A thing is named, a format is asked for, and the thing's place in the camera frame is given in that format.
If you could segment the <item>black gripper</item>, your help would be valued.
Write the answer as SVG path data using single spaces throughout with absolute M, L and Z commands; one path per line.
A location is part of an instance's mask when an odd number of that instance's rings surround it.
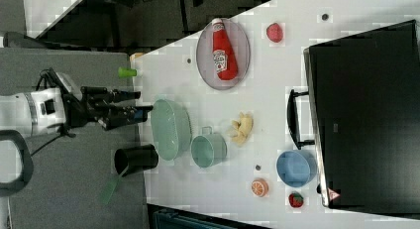
M 152 105 L 111 108 L 111 103 L 139 99 L 140 91 L 110 91 L 106 87 L 82 86 L 79 94 L 66 90 L 61 97 L 66 129 L 81 128 L 97 122 L 105 131 L 113 130 L 146 122 L 148 114 L 154 109 Z

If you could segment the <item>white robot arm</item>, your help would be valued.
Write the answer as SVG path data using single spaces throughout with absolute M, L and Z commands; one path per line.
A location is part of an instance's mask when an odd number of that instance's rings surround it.
M 24 138 L 60 132 L 97 122 L 105 131 L 148 120 L 153 105 L 119 106 L 141 92 L 82 86 L 79 95 L 58 87 L 1 97 L 1 130 Z

